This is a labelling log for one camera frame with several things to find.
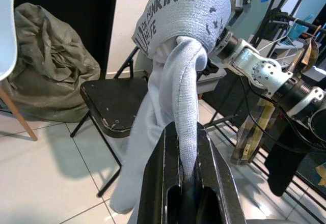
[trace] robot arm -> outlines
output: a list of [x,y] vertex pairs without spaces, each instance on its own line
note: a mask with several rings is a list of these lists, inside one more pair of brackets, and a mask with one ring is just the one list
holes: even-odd
[[326,142],[326,92],[311,87],[292,72],[283,72],[281,65],[259,52],[243,39],[225,30],[211,56],[222,59],[226,68],[265,90],[264,96],[283,108],[289,117]]

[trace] black metal stand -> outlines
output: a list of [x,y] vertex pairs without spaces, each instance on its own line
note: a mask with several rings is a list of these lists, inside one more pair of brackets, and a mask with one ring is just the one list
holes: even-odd
[[124,69],[126,69],[128,67],[130,69],[130,78],[133,78],[133,59],[132,58],[137,53],[138,50],[139,50],[139,47],[135,47],[131,51],[131,53],[129,54],[129,56],[126,59],[126,61],[122,64],[122,66],[117,71],[116,75],[114,76],[115,79],[119,78],[119,76],[121,75],[122,71],[124,71]]
[[[224,118],[222,118],[222,119],[219,119],[219,120],[216,120],[216,122],[218,122],[218,123],[220,123],[220,122],[223,122],[226,126],[228,126],[231,130],[233,130],[234,132],[237,132],[231,125],[229,125],[228,123],[227,123],[227,121],[229,120],[229,118],[230,118],[231,116],[227,116],[227,117],[225,117],[225,118],[227,118],[226,120],[223,120]],[[235,147],[235,144],[229,139],[229,137],[227,136],[227,135],[225,135],[225,133],[221,130],[221,129],[219,129],[218,127],[217,127],[217,124],[218,123],[216,123],[216,124],[213,124],[213,123],[207,123],[207,124],[205,124],[204,126],[205,126],[205,128],[208,128],[208,127],[211,127],[211,126],[214,126],[221,134],[222,134],[222,136],[232,145],[232,146],[234,146]],[[260,151],[258,151],[258,154],[260,154],[260,156],[262,156],[264,159],[266,159],[266,156],[264,155],[264,154],[262,154]],[[261,170],[261,172],[265,175],[265,176],[267,176],[268,177],[268,173],[262,168],[262,167],[260,167],[255,161],[253,161],[252,162],[252,164],[255,166],[255,167],[257,167],[257,168],[259,168],[260,170]],[[295,174],[298,178],[300,178],[301,180],[302,180],[302,178],[296,173]],[[320,201],[318,201],[316,198],[314,198],[313,196],[311,196],[311,194],[309,194],[308,192],[307,192],[307,190],[306,189],[304,189],[304,188],[302,188],[299,184],[297,184],[296,182],[294,182],[293,180],[291,181],[291,183],[293,183],[296,187],[298,187],[304,194],[306,194],[312,201],[314,201],[318,206],[320,206],[324,211],[326,211],[326,207],[320,202]],[[322,222],[322,220],[320,220],[320,218],[318,218],[314,213],[312,213],[306,206],[304,206],[298,199],[296,199],[289,191],[285,191],[285,193],[287,194],[287,195],[289,195],[290,196],[290,198],[292,198],[298,205],[300,205],[308,214],[310,214],[318,223],[320,223],[320,224],[324,224],[323,222]]]
[[118,156],[116,155],[116,153],[114,152],[114,150],[111,148],[110,144],[108,143],[108,141],[106,140],[105,136],[103,135],[101,129],[98,127],[98,125],[96,124],[96,121],[93,119],[90,111],[88,111],[86,113],[86,115],[82,118],[82,120],[79,122],[79,124],[76,126],[76,128],[74,129],[74,131],[70,134],[70,137],[74,137],[76,135],[76,133],[78,132],[78,130],[81,128],[81,126],[83,125],[83,123],[87,120],[87,118],[91,118],[95,128],[97,129],[98,133],[101,135],[103,141],[105,142],[106,146],[108,147],[108,149],[110,150],[111,154],[114,157],[114,160],[116,161],[116,163],[119,166],[119,169],[115,172],[115,174],[111,177],[111,179],[103,186],[102,189],[100,189],[100,191],[97,193],[97,196],[100,198],[103,196],[103,194],[105,193],[105,191],[111,186],[111,184],[116,180],[116,178],[118,177],[119,173],[120,173],[120,169],[121,169],[121,162],[118,158]]

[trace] black cloth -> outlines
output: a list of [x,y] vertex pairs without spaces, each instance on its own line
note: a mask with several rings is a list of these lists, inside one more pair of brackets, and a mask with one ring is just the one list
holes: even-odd
[[209,74],[212,74],[212,73],[216,73],[218,72],[219,68],[212,64],[212,62],[210,60],[207,61],[207,66],[205,68],[205,70],[202,71],[203,75],[209,75]]
[[[326,88],[326,78],[317,83],[322,89]],[[303,126],[297,124],[301,134],[310,141],[316,140],[310,131]],[[279,142],[287,146],[302,148],[309,150],[310,146],[302,142],[290,128],[287,126],[281,136]],[[306,157],[306,153],[294,153],[288,151],[278,145],[274,145],[265,161],[265,166],[269,170],[268,184],[272,193],[276,196],[282,196],[286,188],[290,184],[301,161]]]

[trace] gray fabric bag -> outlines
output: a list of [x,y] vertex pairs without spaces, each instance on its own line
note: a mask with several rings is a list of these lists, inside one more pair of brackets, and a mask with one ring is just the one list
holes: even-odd
[[100,67],[77,32],[41,6],[15,9],[17,64],[2,87],[17,106],[39,118],[78,122],[87,112],[80,85]]

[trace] tile grout line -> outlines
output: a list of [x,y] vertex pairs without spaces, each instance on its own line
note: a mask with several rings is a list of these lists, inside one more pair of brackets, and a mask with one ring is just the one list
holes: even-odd
[[[34,129],[32,129],[32,131],[38,130],[38,129],[43,129],[43,128],[50,127],[50,126],[62,125],[62,124],[65,124],[65,123],[64,122],[59,122],[58,124],[54,124],[54,125],[42,126],[42,127],[39,127],[39,128],[34,128]],[[17,132],[17,133],[10,133],[10,134],[7,134],[7,135],[2,135],[2,136],[0,136],[0,138],[5,137],[5,136],[17,135],[17,134],[21,134],[21,133],[24,133],[24,132],[26,132],[26,131],[20,131],[20,132]]]
[[82,211],[82,212],[80,212],[80,213],[78,213],[78,214],[76,214],[76,215],[74,215],[74,216],[72,216],[72,217],[70,217],[70,218],[64,220],[63,222],[61,222],[61,223],[59,223],[59,224],[63,224],[63,223],[65,223],[65,222],[67,222],[67,221],[69,221],[69,220],[75,218],[76,216],[79,216],[79,215],[85,213],[86,211],[89,211],[89,210],[91,210],[91,209],[93,209],[93,208],[95,208],[95,207],[97,207],[97,206],[99,206],[99,205],[101,205],[101,204],[103,204],[103,202],[98,203],[97,205],[94,205],[94,206],[92,206],[92,207],[90,207],[90,208],[88,208],[88,209],[86,209],[86,210],[84,210],[84,211]]
[[[248,164],[248,166],[249,166],[249,168],[251,169],[251,170],[253,170],[254,171],[254,168],[257,168],[256,166],[254,166],[254,165],[251,165],[251,164]],[[253,187],[256,187],[256,189],[258,189],[258,190],[260,190],[261,192],[262,192],[262,194],[266,197],[266,199],[274,206],[274,208],[275,208],[275,210],[279,213],[279,214],[281,214],[285,219],[287,219],[287,215],[286,214],[283,214],[282,213],[282,209],[275,203],[275,201],[271,198],[271,196],[269,195],[269,194],[266,194],[264,191],[263,191],[263,189],[261,189],[258,185],[255,185],[255,184],[253,184],[250,180],[249,180],[249,182],[250,182],[250,184],[253,186]],[[295,206],[294,207],[292,207],[291,206],[291,203],[290,203],[290,201],[289,200],[287,200],[287,199],[285,199],[284,197],[280,197],[283,201],[284,201],[284,203],[287,205],[287,206],[290,206],[291,207],[291,211],[290,211],[290,213],[288,214],[288,215],[290,215],[291,213],[292,213],[292,211],[294,210],[294,207],[297,205],[297,203],[295,203]]]
[[204,105],[204,104],[201,104],[200,103],[200,105],[201,106],[203,106],[212,116],[214,115],[214,113],[211,113],[209,110],[208,110],[208,108],[206,108],[206,106]]
[[111,214],[111,212],[110,212],[110,210],[108,209],[108,206],[107,206],[107,204],[106,204],[106,202],[107,202],[108,200],[104,200],[104,205],[105,205],[107,211],[109,212],[109,214],[110,214],[110,216],[111,216],[111,219],[112,219],[113,223],[116,224],[116,221],[114,220],[114,218],[113,218],[113,216],[112,216],[112,214]]
[[206,108],[206,106],[205,105],[202,105],[202,104],[199,104],[199,106],[202,106],[207,112],[209,112],[210,113],[210,115],[211,116],[213,116],[214,114],[212,114],[207,108]]
[[93,180],[93,182],[94,182],[94,184],[95,184],[96,189],[99,191],[99,189],[98,189],[98,187],[97,187],[97,185],[96,185],[96,182],[95,182],[95,180],[94,180],[94,178],[93,178],[93,176],[92,176],[92,174],[91,174],[91,171],[90,171],[90,169],[88,168],[88,166],[87,166],[87,164],[86,164],[86,162],[85,162],[85,160],[84,160],[84,158],[83,158],[83,155],[82,155],[81,151],[79,150],[79,147],[77,146],[77,143],[76,143],[75,139],[74,139],[73,137],[71,137],[71,139],[73,140],[73,142],[74,142],[74,144],[75,144],[75,146],[76,146],[76,148],[77,148],[77,150],[78,150],[78,152],[79,152],[79,154],[80,154],[80,156],[81,156],[81,158],[82,158],[82,160],[83,160],[83,162],[84,162],[84,164],[85,164],[85,166],[86,166],[86,168],[87,168],[87,171],[88,171],[88,173],[90,174],[90,176],[91,176],[91,178],[92,178],[92,180]]
[[[310,187],[307,188],[306,192],[308,192],[308,190],[310,189]],[[304,193],[301,198],[299,199],[299,201],[304,197],[304,195],[306,195],[306,193]],[[307,196],[309,198],[309,196]]]
[[232,136],[230,136],[230,137],[228,137],[228,138],[224,138],[224,139],[220,140],[220,142],[217,143],[217,144],[215,144],[215,142],[214,142],[214,140],[211,138],[211,136],[209,136],[209,137],[210,137],[211,141],[213,142],[213,144],[214,144],[215,146],[217,146],[217,145],[219,145],[220,143],[224,143],[226,140],[228,140],[228,139],[232,139],[232,138],[235,137],[235,136],[236,136],[236,134],[235,134],[235,135],[232,135]]
[[[69,127],[68,127],[67,123],[65,123],[65,125],[66,125],[66,127],[67,127],[69,133],[71,133],[70,130],[69,130]],[[89,168],[88,168],[88,166],[87,166],[87,164],[86,164],[86,161],[84,160],[84,157],[83,157],[83,155],[82,155],[82,153],[81,153],[81,151],[80,151],[80,149],[79,149],[79,147],[78,147],[78,145],[77,145],[77,143],[76,143],[76,141],[75,141],[75,138],[72,137],[72,140],[73,140],[73,142],[75,143],[75,145],[76,145],[76,147],[77,147],[77,150],[78,150],[78,152],[79,152],[81,158],[83,159],[83,162],[84,162],[84,164],[85,164],[85,166],[86,166],[86,168],[87,168],[87,170],[88,170],[88,173],[90,174],[90,176],[91,176],[91,178],[92,178],[92,180],[93,180],[93,182],[94,182],[94,184],[95,184],[95,187],[96,187],[97,191],[99,191],[99,188],[98,188],[98,186],[96,185],[96,182],[95,182],[95,180],[94,180],[94,178],[93,178],[93,176],[92,176],[92,174],[91,174],[91,171],[89,170]],[[104,206],[106,207],[106,209],[107,209],[109,215],[111,216],[111,218],[112,218],[112,220],[113,220],[113,222],[114,222],[113,216],[111,215],[111,212],[110,212],[110,210],[108,209],[108,207],[107,207],[107,205],[106,205],[106,202],[105,202],[104,198],[101,197],[101,199],[102,199],[102,203],[103,203]]]
[[[304,195],[305,195],[305,192],[303,192],[303,194],[300,196],[300,198],[299,198],[298,200],[300,201],[300,200],[303,198]],[[292,212],[296,209],[296,207],[297,207],[298,205],[299,205],[298,203],[295,204],[294,208],[291,210],[290,214],[286,217],[286,219],[289,218],[289,216],[292,214]]]

